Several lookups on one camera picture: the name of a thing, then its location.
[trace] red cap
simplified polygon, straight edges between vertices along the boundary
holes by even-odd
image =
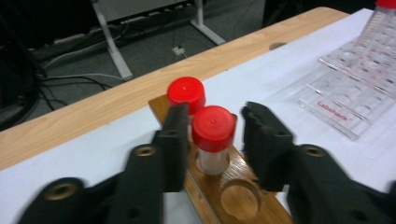
[[[379,7],[396,9],[396,0],[377,0],[375,3]]]
[[[207,152],[219,152],[233,141],[235,119],[223,107],[207,106],[192,118],[192,140],[198,148]]]
[[[205,105],[204,85],[195,77],[181,77],[173,81],[167,92],[171,105],[187,102],[189,114],[195,114]]]

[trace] wooden holder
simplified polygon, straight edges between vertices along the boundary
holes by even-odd
[[[166,95],[148,104],[163,124],[169,109]],[[204,223],[292,223],[275,194],[256,184],[257,177],[235,147],[230,147],[228,168],[220,175],[205,175],[196,159],[197,146],[191,143],[185,189]]]

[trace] cable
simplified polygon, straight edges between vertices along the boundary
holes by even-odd
[[[68,83],[61,83],[61,84],[49,84],[46,85],[47,87],[61,87],[61,86],[69,86],[69,85],[79,85],[79,84],[94,84],[97,85],[97,83],[94,82],[68,82]]]
[[[64,78],[64,77],[111,77],[111,78],[115,78],[115,79],[123,81],[123,79],[121,77],[115,77],[115,76],[111,76],[108,74],[101,74],[101,73],[87,73],[87,74],[69,75],[69,76],[61,76],[61,77],[47,77],[47,78]]]
[[[186,40],[197,41],[198,43],[202,44],[203,46],[205,46],[205,47],[208,48],[208,49],[212,49],[213,47],[216,46],[215,44],[213,44],[214,46],[211,47],[211,46],[207,45],[206,43],[204,43],[203,41],[201,41],[201,40],[199,40],[199,39],[194,39],[194,38],[184,38],[184,39],[182,39],[182,40],[180,41],[179,45],[180,45],[180,46],[183,46],[183,43],[186,42]]]
[[[119,39],[119,38],[120,38],[120,35],[117,36],[117,37],[115,37],[114,40],[117,40],[117,39]],[[85,49],[79,49],[79,50],[76,50],[76,51],[68,52],[68,53],[66,53],[66,54],[64,54],[64,55],[61,55],[61,56],[59,56],[59,57],[57,57],[57,58],[52,59],[52,60],[49,61],[48,63],[42,65],[42,67],[43,67],[43,68],[48,68],[48,67],[49,67],[50,65],[52,65],[53,63],[56,63],[56,62],[58,62],[59,60],[65,58],[65,57],[68,57],[68,56],[70,56],[70,55],[80,54],[80,53],[83,53],[83,52],[85,52],[85,51],[89,51],[89,50],[94,49],[94,48],[96,48],[96,47],[98,47],[99,45],[104,44],[104,43],[106,43],[106,41],[102,41],[102,42],[99,42],[99,43],[97,43],[97,44],[91,45],[91,46],[89,46],[89,47],[87,47],[87,48],[85,48]]]
[[[57,79],[71,79],[71,78],[80,78],[80,79],[86,79],[89,80],[91,82],[94,82],[95,84],[99,85],[102,87],[102,89],[105,91],[106,87],[108,88],[112,88],[111,86],[98,82],[95,79],[89,78],[89,77],[48,77],[48,78],[40,78],[40,81],[52,81],[52,80],[57,80]]]
[[[47,97],[47,95],[46,95],[40,88],[37,88],[37,89],[38,89],[38,91],[40,92],[40,94],[44,97],[44,100],[46,101],[47,106],[49,107],[49,109],[50,109],[51,111],[54,111],[54,110],[55,110],[55,107],[53,107],[53,105],[50,103],[50,100],[49,100],[49,98]]]

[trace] black equipment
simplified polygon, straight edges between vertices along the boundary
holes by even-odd
[[[19,223],[163,223],[163,193],[184,185],[188,111],[187,103],[172,106],[151,143],[132,149],[122,173],[85,189],[77,178],[50,183]]]
[[[0,131],[14,125],[35,104],[38,97],[35,86],[37,73],[46,75],[0,14],[0,113],[10,105],[21,108],[7,119],[0,120]]]
[[[125,171],[84,189],[63,178],[46,186],[24,211],[20,223],[163,223],[163,192],[183,188],[187,169],[188,107],[168,112],[151,144],[131,151]],[[323,148],[293,144],[293,134],[263,105],[247,103],[244,151],[268,191],[289,185],[288,203],[296,224],[394,224],[396,184],[389,193],[349,179]]]

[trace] gray carpet floor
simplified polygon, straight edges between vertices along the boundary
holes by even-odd
[[[204,6],[205,25],[224,40],[232,41],[262,28],[263,8],[264,0],[209,0]],[[187,57],[216,46],[190,25],[190,20],[194,18],[195,13],[195,6],[187,6],[141,20],[134,20],[127,23],[128,25],[124,23],[110,25],[110,30],[115,38],[121,32],[123,33],[121,37],[116,38],[116,44],[134,74],[134,78],[185,60]],[[95,39],[100,40],[101,38],[103,39],[102,32],[98,30],[89,35],[78,35],[70,38],[71,40],[59,41],[55,45],[36,49],[33,54],[37,59],[42,59],[56,53],[59,54],[65,49],[71,49],[76,44],[88,44],[87,46],[89,46],[90,42],[94,43]],[[176,46],[184,48],[185,55],[176,56],[172,51],[172,48]],[[107,53],[106,42],[77,53],[52,58],[43,63],[43,66],[48,78],[88,74],[85,77],[110,87],[123,83]],[[40,117],[52,110],[71,105],[95,95],[103,89],[108,89],[108,87],[94,84],[91,80],[82,77],[46,80],[41,84],[43,86],[40,89],[46,97],[40,96],[35,108],[24,121]]]

